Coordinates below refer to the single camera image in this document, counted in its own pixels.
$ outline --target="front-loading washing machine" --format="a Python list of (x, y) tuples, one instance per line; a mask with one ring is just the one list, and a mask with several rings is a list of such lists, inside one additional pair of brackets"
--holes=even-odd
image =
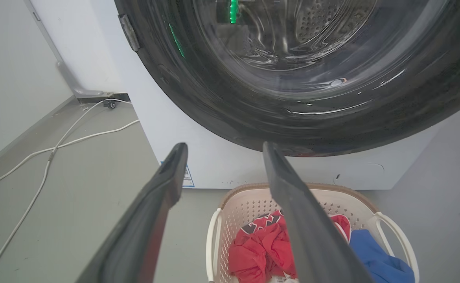
[(460, 0), (115, 5), (97, 19), (158, 161), (188, 144), (184, 187), (266, 182), (268, 140), (305, 182), (390, 189), (460, 110)]

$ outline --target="white cable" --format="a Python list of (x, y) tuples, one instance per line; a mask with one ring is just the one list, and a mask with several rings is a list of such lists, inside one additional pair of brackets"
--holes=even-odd
[[(41, 192), (41, 189), (43, 188), (43, 185), (45, 184), (45, 181), (46, 181), (46, 177), (48, 175), (48, 169), (50, 168), (50, 163), (52, 162), (53, 160), (53, 157), (55, 155), (55, 152), (57, 151), (57, 149), (59, 147), (62, 147), (61, 146), (61, 142), (65, 139), (65, 137), (69, 134), (69, 132), (71, 131), (71, 129), (73, 129), (73, 127), (90, 111), (92, 110), (92, 108), (96, 107), (97, 105), (99, 105), (100, 103), (104, 102), (104, 101), (108, 101), (108, 100), (115, 100), (115, 101), (120, 101), (120, 102), (125, 102), (125, 103), (128, 103), (128, 104), (132, 104), (131, 102), (127, 102), (127, 101), (123, 101), (123, 100), (119, 100), (119, 99), (114, 99), (114, 98), (109, 98), (109, 99), (105, 99), (105, 100), (102, 100), (100, 102), (97, 102), (94, 106), (90, 107), (90, 109), (88, 109), (83, 115), (81, 115), (81, 117), (76, 121), (74, 122), (74, 124), (72, 124), (72, 126), (69, 128), (69, 130), (64, 134), (64, 136), (59, 140), (59, 142), (57, 143), (57, 145), (55, 145), (55, 147), (51, 148), (51, 149), (48, 149), (46, 151), (50, 151), (52, 150), (52, 153), (50, 154), (50, 157), (48, 158), (48, 162), (46, 163), (46, 167), (45, 167), (45, 174), (43, 174), (43, 180), (41, 180), (41, 185), (40, 187), (38, 188), (38, 191), (36, 192), (36, 195), (34, 195), (33, 199), (31, 200), (31, 203), (29, 204), (29, 206), (27, 207), (26, 211), (24, 212), (24, 215), (22, 215), (22, 218), (20, 218), (20, 221), (18, 221), (17, 225), (15, 226), (15, 228), (13, 229), (13, 231), (11, 231), (11, 234), (9, 235), (8, 239), (6, 240), (5, 244), (2, 246), (2, 248), (0, 249), (0, 258), (1, 256), (3, 255), (3, 253), (5, 252), (5, 249), (7, 248), (8, 244), (10, 243), (11, 239), (13, 238), (13, 236), (15, 235), (15, 233), (17, 232), (18, 228), (21, 226), (22, 222), (24, 221), (24, 219), (27, 217), (27, 214), (29, 213), (29, 211), (31, 210), (31, 208), (33, 207), (34, 205), (34, 202), (36, 201), (36, 199), (38, 198), (38, 195), (40, 194)], [(88, 137), (85, 137), (85, 138), (81, 138), (79, 140), (85, 140), (86, 138), (90, 138), (90, 136)], [(66, 145), (69, 145), (69, 144), (72, 144), (72, 143), (76, 143), (78, 140), (73, 140), (72, 142), (66, 144)], [(2, 176), (0, 177), (0, 179), (3, 179), (4, 177), (6, 177), (8, 174), (10, 174), (11, 172), (13, 172), (16, 168), (18, 168), (20, 165), (22, 165), (24, 163), (24, 161), (27, 161), (26, 159), (28, 159), (29, 156), (27, 158), (25, 158), (19, 165), (17, 165), (14, 169), (12, 169), (10, 172), (8, 172), (5, 176)]]
[[(125, 129), (126, 127), (129, 127), (135, 123), (139, 122), (139, 120), (135, 120), (135, 121), (132, 121), (131, 123), (128, 123), (126, 124), (125, 126), (121, 127), (121, 128), (118, 128), (118, 129), (115, 129), (115, 130), (110, 130), (110, 131), (103, 131), (103, 132), (99, 132), (97, 134), (91, 134), (90, 136), (84, 136), (83, 138), (78, 138), (77, 140), (73, 140), (73, 141), (70, 141), (69, 143), (65, 143), (63, 145), (59, 145), (59, 148), (61, 147), (67, 147), (68, 145), (72, 145), (74, 143), (77, 143), (77, 142), (80, 142), (82, 140), (86, 140), (88, 138), (93, 138), (94, 136), (100, 136), (102, 134), (111, 134), (112, 132), (117, 132), (117, 131), (121, 131), (123, 129)], [(18, 163), (18, 165), (16, 165), (13, 169), (11, 169), (8, 173), (6, 173), (5, 175), (2, 175), (0, 177), (0, 181), (2, 179), (5, 179), (5, 177), (7, 177), (9, 174), (13, 173), (16, 169), (18, 169), (19, 167), (21, 167), (24, 163), (26, 163), (27, 161), (29, 161), (31, 158), (33, 158), (34, 156), (38, 155), (38, 154), (41, 154), (41, 153), (44, 153), (44, 152), (49, 152), (53, 150), (53, 147), (49, 148), (49, 149), (46, 149), (46, 150), (42, 150), (42, 151), (37, 151), (37, 152), (33, 152), (32, 154), (29, 154), (26, 158), (24, 158), (24, 160), (22, 160), (21, 163)]]

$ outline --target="blue cloth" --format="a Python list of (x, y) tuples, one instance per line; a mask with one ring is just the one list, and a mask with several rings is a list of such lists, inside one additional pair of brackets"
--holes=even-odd
[(368, 230), (354, 230), (349, 246), (359, 257), (375, 283), (414, 283), (413, 270), (399, 258), (388, 255)]

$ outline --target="laundry basket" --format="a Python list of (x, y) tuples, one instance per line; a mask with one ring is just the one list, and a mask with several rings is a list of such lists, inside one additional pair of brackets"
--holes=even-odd
[[(307, 184), (321, 207), (329, 215), (345, 215), (352, 230), (368, 229), (376, 242), (389, 255), (394, 256), (381, 222), (396, 234), (405, 251), (408, 265), (413, 269), (415, 282), (419, 282), (419, 268), (414, 251), (398, 225), (382, 214), (360, 193), (335, 185)], [(237, 283), (237, 278), (228, 273), (228, 248), (242, 226), (260, 215), (280, 209), (270, 195), (267, 183), (239, 186), (225, 195), (219, 208), (212, 215), (206, 242), (206, 268), (209, 282)]]

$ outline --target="white basket handle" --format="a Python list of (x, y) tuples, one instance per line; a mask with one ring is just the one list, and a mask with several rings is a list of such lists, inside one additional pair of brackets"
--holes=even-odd
[[(214, 269), (213, 266), (217, 265), (217, 262), (213, 262), (213, 249), (212, 249), (212, 239), (214, 238), (214, 226), (216, 221), (221, 219), (221, 208), (216, 209), (214, 214), (211, 217), (211, 222), (209, 222), (209, 229), (207, 230), (207, 240), (205, 242), (205, 269), (207, 271), (207, 279), (209, 282), (214, 282)], [(218, 225), (218, 230), (216, 231), (216, 245), (219, 245), (218, 238), (221, 229), (221, 221)]]
[(401, 244), (401, 247), (403, 247), (403, 250), (405, 251), (405, 257), (407, 259), (408, 265), (414, 271), (415, 283), (419, 283), (419, 265), (417, 265), (417, 258), (415, 257), (414, 249), (412, 248), (412, 245), (410, 244), (410, 241), (406, 237), (405, 233), (403, 233), (403, 230), (401, 230), (401, 228), (391, 218), (389, 218), (387, 215), (384, 215), (380, 211), (375, 213), (375, 216), (376, 216), (377, 230), (379, 231), (379, 234), (381, 235), (383, 243), (386, 246), (386, 249), (388, 251), (388, 254), (390, 256), (394, 256), (394, 253), (392, 252), (392, 249), (390, 248), (386, 235), (384, 234), (382, 230), (381, 222), (386, 223), (387, 226), (389, 226), (389, 228), (396, 235), (397, 239), (399, 240), (399, 243)]

